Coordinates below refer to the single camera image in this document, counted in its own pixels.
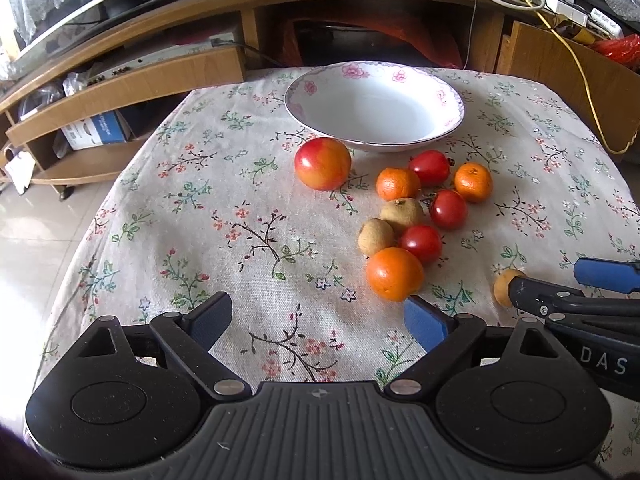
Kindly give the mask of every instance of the cardboard box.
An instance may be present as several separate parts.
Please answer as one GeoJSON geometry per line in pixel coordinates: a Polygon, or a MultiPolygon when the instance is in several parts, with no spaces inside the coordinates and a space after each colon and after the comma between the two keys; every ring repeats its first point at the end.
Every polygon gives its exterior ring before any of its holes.
{"type": "Polygon", "coordinates": [[[72,150],[83,150],[103,144],[126,142],[131,129],[121,120],[117,110],[98,114],[62,127],[72,150]]]}

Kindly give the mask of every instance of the tangerine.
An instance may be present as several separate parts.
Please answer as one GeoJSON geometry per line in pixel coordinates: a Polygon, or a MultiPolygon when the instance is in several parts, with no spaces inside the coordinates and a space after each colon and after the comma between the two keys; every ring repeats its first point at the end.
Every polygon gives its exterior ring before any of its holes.
{"type": "Polygon", "coordinates": [[[388,247],[367,262],[367,281],[371,289],[389,301],[404,301],[418,292],[424,280],[420,260],[409,251],[388,247]]]}
{"type": "Polygon", "coordinates": [[[376,181],[376,191],[383,200],[415,197],[421,188],[420,178],[407,168],[385,168],[376,181]]]}
{"type": "Polygon", "coordinates": [[[494,190],[491,172],[477,162],[466,162],[458,168],[453,178],[456,191],[467,202],[484,202],[494,190]]]}

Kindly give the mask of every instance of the wooden drawer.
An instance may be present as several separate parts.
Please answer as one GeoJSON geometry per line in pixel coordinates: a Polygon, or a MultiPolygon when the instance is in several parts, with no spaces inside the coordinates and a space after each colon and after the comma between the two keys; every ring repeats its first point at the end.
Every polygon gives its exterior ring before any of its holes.
{"type": "Polygon", "coordinates": [[[109,110],[196,88],[242,81],[244,64],[238,47],[221,47],[156,63],[89,86],[17,123],[6,134],[14,146],[20,146],[109,110]]]}
{"type": "MultiPolygon", "coordinates": [[[[570,41],[591,89],[600,125],[612,150],[624,150],[640,127],[640,75],[570,41]]],[[[496,73],[538,81],[556,92],[597,134],[580,71],[569,51],[546,30],[513,23],[504,36],[496,73]]]]}

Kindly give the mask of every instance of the table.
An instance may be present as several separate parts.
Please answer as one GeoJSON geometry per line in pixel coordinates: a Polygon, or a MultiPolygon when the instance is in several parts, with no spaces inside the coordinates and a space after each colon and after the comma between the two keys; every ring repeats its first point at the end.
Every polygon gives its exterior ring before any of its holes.
{"type": "MultiPolygon", "coordinates": [[[[638,257],[640,213],[624,180],[556,94],[510,76],[430,70],[466,107],[463,124],[433,147],[455,166],[486,165],[494,193],[470,205],[462,230],[444,234],[423,298],[449,315],[509,326],[518,313],[491,296],[501,270],[577,286],[572,265],[581,254],[638,257]]],[[[95,317],[149,322],[218,290],[231,295],[234,318],[212,354],[254,387],[382,385],[423,354],[401,305],[364,282],[356,246],[360,225],[382,206],[378,173],[406,166],[411,153],[354,152],[348,181],[332,192],[299,183],[293,156],[314,134],[289,117],[283,95],[304,71],[256,72],[243,84],[193,91],[161,124],[78,248],[49,319],[39,380],[95,317]]],[[[638,467],[640,408],[607,398],[614,425],[598,461],[617,474],[638,467]]]]}

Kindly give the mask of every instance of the tomato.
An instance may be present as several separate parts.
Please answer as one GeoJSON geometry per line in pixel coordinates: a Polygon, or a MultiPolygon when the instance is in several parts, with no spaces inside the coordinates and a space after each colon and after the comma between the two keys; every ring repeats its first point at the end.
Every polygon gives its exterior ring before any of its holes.
{"type": "Polygon", "coordinates": [[[398,245],[413,254],[423,264],[436,261],[442,254],[440,234],[428,225],[409,227],[402,234],[398,245]]]}
{"type": "Polygon", "coordinates": [[[443,189],[436,193],[436,197],[429,208],[431,220],[438,227],[452,231],[460,229],[466,220],[468,209],[465,199],[450,189],[443,189]]]}
{"type": "Polygon", "coordinates": [[[425,187],[440,186],[449,177],[449,161],[437,150],[427,150],[409,161],[409,169],[415,171],[425,187]]]}

